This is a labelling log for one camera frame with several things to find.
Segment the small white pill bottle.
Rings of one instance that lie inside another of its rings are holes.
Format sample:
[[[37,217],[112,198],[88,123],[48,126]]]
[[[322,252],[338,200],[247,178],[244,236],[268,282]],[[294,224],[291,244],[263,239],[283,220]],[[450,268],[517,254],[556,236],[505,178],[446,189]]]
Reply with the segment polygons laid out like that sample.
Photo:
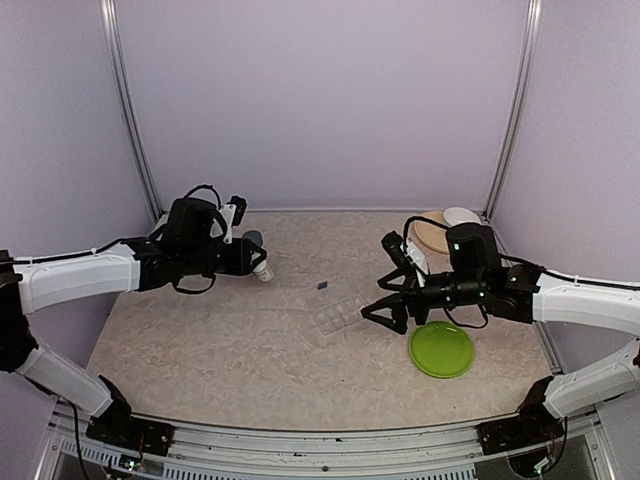
[[[266,261],[258,264],[255,267],[253,273],[261,282],[269,282],[273,279],[274,276],[271,267]]]

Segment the grey-capped orange pill bottle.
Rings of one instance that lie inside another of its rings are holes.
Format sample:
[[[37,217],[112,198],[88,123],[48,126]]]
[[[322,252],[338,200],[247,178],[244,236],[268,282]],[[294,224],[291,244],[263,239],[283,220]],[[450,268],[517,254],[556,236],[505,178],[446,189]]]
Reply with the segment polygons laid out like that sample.
[[[257,247],[264,245],[263,235],[258,230],[248,230],[243,233],[242,238],[251,240]]]

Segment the clear plastic pill organizer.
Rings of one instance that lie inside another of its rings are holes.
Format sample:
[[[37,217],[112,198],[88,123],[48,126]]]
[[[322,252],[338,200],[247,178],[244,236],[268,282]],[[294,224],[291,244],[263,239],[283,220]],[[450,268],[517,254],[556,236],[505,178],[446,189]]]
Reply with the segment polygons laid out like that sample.
[[[337,333],[362,320],[360,310],[364,299],[344,278],[318,283],[304,299],[311,318],[323,335]]]

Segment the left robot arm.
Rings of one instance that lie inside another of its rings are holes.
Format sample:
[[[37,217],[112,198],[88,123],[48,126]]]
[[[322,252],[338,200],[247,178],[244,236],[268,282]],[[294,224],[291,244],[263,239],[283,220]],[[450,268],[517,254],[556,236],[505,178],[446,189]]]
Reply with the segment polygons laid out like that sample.
[[[133,443],[140,424],[118,388],[40,343],[28,315],[70,301],[112,293],[146,292],[181,281],[220,275],[272,279],[259,233],[237,237],[243,198],[226,204],[186,195],[176,199],[146,237],[117,239],[100,248],[51,257],[1,253],[1,369],[64,398],[99,422],[121,445]]]

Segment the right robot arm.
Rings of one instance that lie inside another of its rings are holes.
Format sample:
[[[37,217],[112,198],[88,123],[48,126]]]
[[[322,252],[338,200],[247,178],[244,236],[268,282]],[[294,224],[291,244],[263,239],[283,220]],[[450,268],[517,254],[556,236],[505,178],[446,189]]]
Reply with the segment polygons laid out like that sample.
[[[572,373],[535,382],[513,419],[511,433],[535,442],[557,421],[586,406],[639,388],[639,286],[570,276],[502,255],[491,227],[462,223],[444,229],[450,270],[431,274],[406,232],[381,241],[396,268],[378,281],[388,296],[364,307],[363,318],[397,334],[409,319],[476,306],[484,317],[525,324],[572,323],[623,332],[631,341],[609,356]]]

